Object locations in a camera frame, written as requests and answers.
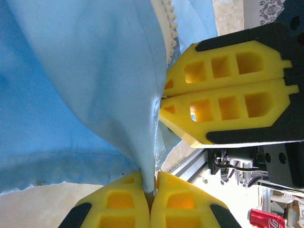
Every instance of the yellow foam pad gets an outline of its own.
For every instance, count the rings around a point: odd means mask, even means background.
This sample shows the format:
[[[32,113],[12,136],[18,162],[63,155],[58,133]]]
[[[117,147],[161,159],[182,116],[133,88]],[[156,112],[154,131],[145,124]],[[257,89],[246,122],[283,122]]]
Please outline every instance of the yellow foam pad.
[[[193,148],[209,132],[272,126],[297,85],[286,86],[278,51],[248,41],[206,51],[191,45],[168,70],[160,121]]]
[[[227,206],[194,185],[158,172],[151,228],[220,228],[211,204]]]
[[[148,228],[150,213],[142,181],[141,173],[135,172],[81,199],[76,206],[92,204],[81,228]]]

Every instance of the black wire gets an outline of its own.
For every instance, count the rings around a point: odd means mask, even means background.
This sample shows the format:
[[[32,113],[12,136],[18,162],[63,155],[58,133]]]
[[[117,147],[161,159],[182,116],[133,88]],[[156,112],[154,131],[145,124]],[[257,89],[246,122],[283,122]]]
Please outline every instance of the black wire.
[[[261,182],[261,186],[266,187],[266,188],[270,188],[270,189],[274,189],[274,190],[278,190],[278,191],[290,191],[290,192],[296,192],[296,193],[301,193],[301,194],[304,193],[304,191],[301,191],[301,190],[290,189],[290,188],[287,188],[287,187],[284,187],[284,186],[276,186],[276,185],[263,183],[263,182]]]
[[[230,175],[227,177],[226,180],[221,179],[220,183],[222,185],[224,185],[225,183],[227,183],[229,181],[229,179],[233,176],[233,174],[235,173],[236,170],[231,171]]]
[[[220,158],[215,158],[213,160],[213,164],[214,166],[220,168],[220,169],[234,169],[236,171],[241,171],[241,172],[256,172],[256,171],[260,171],[259,168],[241,168],[241,167],[237,167],[234,165],[221,165],[217,163],[217,159]]]
[[[262,177],[255,177],[251,179],[251,181],[248,183],[248,187],[250,188],[252,185],[256,184],[258,181],[262,180]]]

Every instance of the coca-cola logo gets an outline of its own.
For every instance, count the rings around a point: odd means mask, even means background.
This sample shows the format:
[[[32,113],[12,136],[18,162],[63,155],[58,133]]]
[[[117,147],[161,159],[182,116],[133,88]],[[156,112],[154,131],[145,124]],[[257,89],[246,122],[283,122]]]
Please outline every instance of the coca-cola logo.
[[[268,220],[268,226],[269,226],[269,228],[280,228],[281,227],[280,224],[273,218],[270,218]]]

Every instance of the coca-cola can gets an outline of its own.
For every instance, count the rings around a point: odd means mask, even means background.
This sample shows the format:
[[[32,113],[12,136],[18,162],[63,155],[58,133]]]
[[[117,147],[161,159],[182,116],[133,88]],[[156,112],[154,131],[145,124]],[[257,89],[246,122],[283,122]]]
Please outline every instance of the coca-cola can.
[[[285,228],[285,219],[265,211],[251,209],[248,212],[251,225],[258,228]]]

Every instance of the metal frame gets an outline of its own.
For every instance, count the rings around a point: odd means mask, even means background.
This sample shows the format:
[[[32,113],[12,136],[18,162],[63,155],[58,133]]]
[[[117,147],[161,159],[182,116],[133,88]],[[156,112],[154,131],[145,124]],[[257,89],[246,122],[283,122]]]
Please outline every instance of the metal frame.
[[[184,181],[193,183],[198,175],[208,170],[208,153],[206,149],[197,149],[169,173]]]
[[[263,197],[262,211],[266,211],[269,213],[271,213],[270,192],[271,192],[271,190],[268,188],[262,189],[262,197]]]

